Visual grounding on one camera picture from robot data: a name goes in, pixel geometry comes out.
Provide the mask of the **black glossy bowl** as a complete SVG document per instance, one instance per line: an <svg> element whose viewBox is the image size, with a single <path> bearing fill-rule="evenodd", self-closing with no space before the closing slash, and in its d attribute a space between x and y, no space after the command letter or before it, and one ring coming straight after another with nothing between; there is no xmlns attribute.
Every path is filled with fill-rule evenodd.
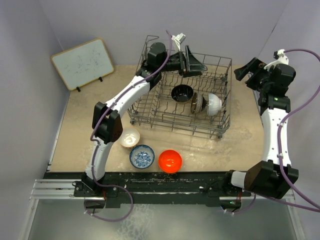
<svg viewBox="0 0 320 240"><path fill-rule="evenodd" d="M171 91L171 98L179 104L188 103L193 98L193 95L193 88L186 84L177 85Z"/></svg>

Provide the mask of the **brown rimmed cream bowl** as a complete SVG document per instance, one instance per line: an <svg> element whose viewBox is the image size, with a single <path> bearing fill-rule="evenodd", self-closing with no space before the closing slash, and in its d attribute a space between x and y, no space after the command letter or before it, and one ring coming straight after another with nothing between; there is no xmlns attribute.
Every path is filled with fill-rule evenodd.
<svg viewBox="0 0 320 240"><path fill-rule="evenodd" d="M190 112L192 114L198 114L202 112L206 106L207 100L204 98L204 96L198 92L195 92L191 100Z"/></svg>

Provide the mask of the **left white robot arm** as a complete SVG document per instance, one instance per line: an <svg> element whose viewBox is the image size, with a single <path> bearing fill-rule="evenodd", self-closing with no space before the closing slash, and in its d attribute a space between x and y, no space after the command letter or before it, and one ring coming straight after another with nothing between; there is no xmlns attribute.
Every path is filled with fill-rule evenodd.
<svg viewBox="0 0 320 240"><path fill-rule="evenodd" d="M171 51L161 42L151 45L146 58L131 82L115 97L94 106L90 140L94 143L91 160L81 178L85 190L98 196L105 188L103 179L110 150L123 133L122 116L141 96L152 90L161 80L162 72L178 72L182 77L200 76L207 71L190 51Z"/></svg>

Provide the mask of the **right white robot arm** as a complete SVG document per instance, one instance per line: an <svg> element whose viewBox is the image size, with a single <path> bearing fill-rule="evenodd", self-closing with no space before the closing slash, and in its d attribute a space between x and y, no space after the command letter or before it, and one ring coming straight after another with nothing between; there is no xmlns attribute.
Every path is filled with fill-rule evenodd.
<svg viewBox="0 0 320 240"><path fill-rule="evenodd" d="M287 181L295 183L299 178L299 171L292 167L288 154L288 121L285 119L291 111L291 101L286 93L296 71L289 66L286 56L269 64L254 57L235 69L234 74L238 81L250 74L245 84L259 94L256 103L264 133L263 154L262 160L247 171L228 171L222 190L228 196L235 195L241 188L281 199L291 188Z"/></svg>

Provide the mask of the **grey wire dish rack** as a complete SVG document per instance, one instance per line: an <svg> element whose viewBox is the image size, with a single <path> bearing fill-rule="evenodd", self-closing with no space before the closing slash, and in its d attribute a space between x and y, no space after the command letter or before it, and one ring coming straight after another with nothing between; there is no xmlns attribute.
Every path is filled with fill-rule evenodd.
<svg viewBox="0 0 320 240"><path fill-rule="evenodd" d="M149 124L151 127L168 127L172 130L186 130L193 135L207 134L219 139L231 125L231 71L232 60L210 54L195 54L207 70L200 75L183 77L177 71L162 72L159 83L140 97L129 109L131 124ZM180 103L172 97L175 87L187 85L194 96L201 96L204 102L214 94L221 100L221 109L213 116L207 109L193 113L191 101Z"/></svg>

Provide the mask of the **white ceramic bowl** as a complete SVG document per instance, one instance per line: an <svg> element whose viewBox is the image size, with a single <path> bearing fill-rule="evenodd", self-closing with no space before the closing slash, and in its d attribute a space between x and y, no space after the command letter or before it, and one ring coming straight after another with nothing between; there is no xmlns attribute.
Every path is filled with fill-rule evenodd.
<svg viewBox="0 0 320 240"><path fill-rule="evenodd" d="M209 117L215 116L222 109L222 100L215 94L208 94L207 101L207 115Z"/></svg>

